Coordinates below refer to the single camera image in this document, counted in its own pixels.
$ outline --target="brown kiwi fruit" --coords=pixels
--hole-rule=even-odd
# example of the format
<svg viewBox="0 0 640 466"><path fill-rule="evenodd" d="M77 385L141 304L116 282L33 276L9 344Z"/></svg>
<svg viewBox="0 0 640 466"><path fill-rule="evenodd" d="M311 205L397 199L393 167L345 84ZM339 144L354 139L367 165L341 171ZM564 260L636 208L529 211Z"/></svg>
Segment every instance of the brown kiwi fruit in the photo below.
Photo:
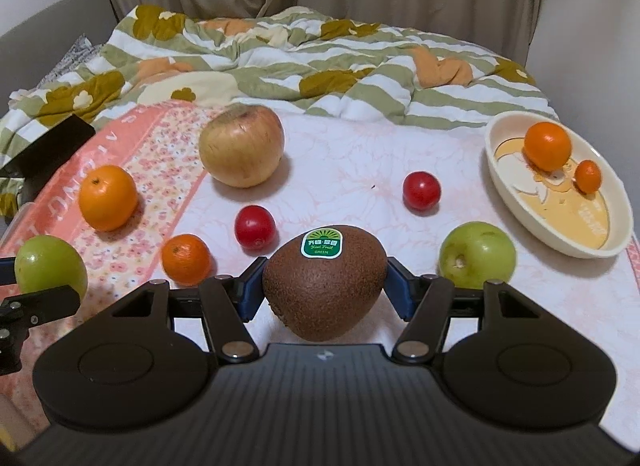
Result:
<svg viewBox="0 0 640 466"><path fill-rule="evenodd" d="M329 230L342 234L340 252L331 259L305 256L305 237ZM386 252L376 237L359 227L326 226L278 249L264 268L262 289L274 314L293 333L307 341L327 341L345 334L369 312L385 278Z"/></svg>

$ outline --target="green and white label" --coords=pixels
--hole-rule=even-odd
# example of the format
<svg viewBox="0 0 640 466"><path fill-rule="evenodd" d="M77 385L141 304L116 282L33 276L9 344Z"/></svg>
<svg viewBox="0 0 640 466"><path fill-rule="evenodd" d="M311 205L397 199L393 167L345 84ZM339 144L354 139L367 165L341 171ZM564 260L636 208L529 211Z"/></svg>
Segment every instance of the green and white label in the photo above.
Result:
<svg viewBox="0 0 640 466"><path fill-rule="evenodd" d="M309 231L302 238L300 251L306 258L338 258L342 252L342 233L330 227Z"/></svg>

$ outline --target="plate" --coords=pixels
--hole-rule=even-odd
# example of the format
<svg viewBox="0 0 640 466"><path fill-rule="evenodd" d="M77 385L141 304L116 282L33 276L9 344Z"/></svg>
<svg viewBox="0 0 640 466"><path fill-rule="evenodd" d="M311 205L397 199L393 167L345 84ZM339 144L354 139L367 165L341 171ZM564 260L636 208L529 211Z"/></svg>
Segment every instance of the plate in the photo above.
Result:
<svg viewBox="0 0 640 466"><path fill-rule="evenodd" d="M558 172L530 165L522 153L530 126L553 120L530 112L497 115L484 134L489 173L511 213L549 247L576 258L610 258L622 252L633 234L633 213L624 184L604 157L577 133L562 126L572 142L571 159ZM574 185L575 167L596 162L601 188L592 195Z"/></svg>

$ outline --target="red cherry tomato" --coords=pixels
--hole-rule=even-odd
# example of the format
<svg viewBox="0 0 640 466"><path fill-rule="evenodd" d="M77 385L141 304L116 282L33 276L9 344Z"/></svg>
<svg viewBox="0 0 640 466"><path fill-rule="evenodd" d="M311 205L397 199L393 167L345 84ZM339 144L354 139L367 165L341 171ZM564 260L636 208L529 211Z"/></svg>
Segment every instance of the red cherry tomato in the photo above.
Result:
<svg viewBox="0 0 640 466"><path fill-rule="evenodd" d="M256 251L273 242L276 223L271 214L261 206L245 206L236 217L236 240L247 250Z"/></svg>
<svg viewBox="0 0 640 466"><path fill-rule="evenodd" d="M438 180L425 171L409 173L402 185L402 197L414 210L427 211L440 200L442 189Z"/></svg>

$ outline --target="small orange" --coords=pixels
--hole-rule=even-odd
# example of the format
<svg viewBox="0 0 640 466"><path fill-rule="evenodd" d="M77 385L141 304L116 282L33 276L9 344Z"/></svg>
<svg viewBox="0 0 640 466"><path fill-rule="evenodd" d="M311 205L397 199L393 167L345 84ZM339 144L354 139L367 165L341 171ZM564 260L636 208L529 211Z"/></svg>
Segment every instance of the small orange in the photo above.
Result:
<svg viewBox="0 0 640 466"><path fill-rule="evenodd" d="M136 183L118 166L101 166L80 184L78 205L93 229L113 231L126 224L138 206Z"/></svg>
<svg viewBox="0 0 640 466"><path fill-rule="evenodd" d="M162 268L179 285L192 287L211 272L211 254L196 235L178 235L162 247Z"/></svg>
<svg viewBox="0 0 640 466"><path fill-rule="evenodd" d="M598 165L592 160L584 160L574 172L574 182L578 189L585 195L595 193L602 184L602 173Z"/></svg>
<svg viewBox="0 0 640 466"><path fill-rule="evenodd" d="M571 139L560 125L541 121L524 136L524 155L543 171L559 170L571 157Z"/></svg>

